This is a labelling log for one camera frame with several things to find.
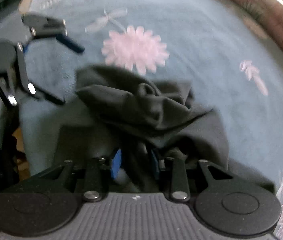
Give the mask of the black garment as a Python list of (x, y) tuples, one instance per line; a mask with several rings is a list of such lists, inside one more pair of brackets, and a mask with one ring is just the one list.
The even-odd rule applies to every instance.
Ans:
[(124, 171), (113, 188), (165, 191), (169, 175), (160, 160), (180, 157), (187, 168), (206, 159), (228, 168), (229, 142), (219, 112), (195, 100), (188, 80), (149, 80), (122, 68), (90, 66), (76, 73), (81, 115), (60, 129), (54, 163), (72, 159), (85, 167), (92, 158), (121, 151)]

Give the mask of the blue floral bed sheet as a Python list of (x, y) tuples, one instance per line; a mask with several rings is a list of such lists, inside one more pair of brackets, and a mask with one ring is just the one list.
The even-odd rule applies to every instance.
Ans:
[[(76, 73), (122, 68), (149, 80), (188, 80), (195, 100), (219, 112), (229, 142), (225, 170), (267, 189), (281, 206), (267, 235), (220, 235), (162, 191), (114, 189), (85, 203), (64, 227), (0, 239), (283, 239), (283, 51), (232, 0), (0, 0), (0, 42), (24, 47), (30, 81), (65, 100), (0, 98), (0, 193), (56, 165), (60, 129), (77, 123)], [(65, 20), (75, 53), (54, 38), (29, 41), (24, 14)]]

